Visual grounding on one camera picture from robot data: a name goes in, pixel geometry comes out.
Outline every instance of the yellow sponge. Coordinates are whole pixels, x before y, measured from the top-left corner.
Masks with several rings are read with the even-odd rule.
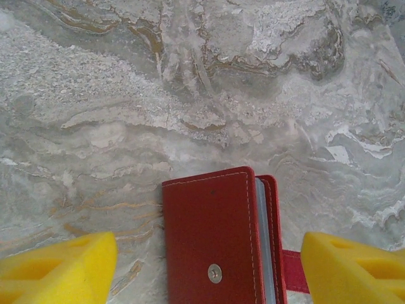
[[[112,232],[0,260],[1,304],[105,304],[113,280],[117,246]]]
[[[309,232],[301,261],[314,304],[405,304],[405,250]]]

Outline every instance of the wallet snap button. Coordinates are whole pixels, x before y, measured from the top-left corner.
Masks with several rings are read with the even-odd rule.
[[[211,264],[208,267],[208,277],[209,280],[214,283],[218,284],[222,280],[222,270],[217,264]]]

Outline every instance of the marble surface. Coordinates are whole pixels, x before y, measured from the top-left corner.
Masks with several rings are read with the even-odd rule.
[[[405,0],[383,0],[381,11],[405,60]]]
[[[238,165],[278,179],[287,249],[306,231],[405,247],[386,18],[372,0],[1,0],[0,257],[112,230],[109,303],[166,303],[160,183]]]

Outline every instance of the wallet strap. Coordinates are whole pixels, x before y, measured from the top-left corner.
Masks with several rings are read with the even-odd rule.
[[[296,251],[283,250],[284,280],[287,290],[308,293],[301,254]]]

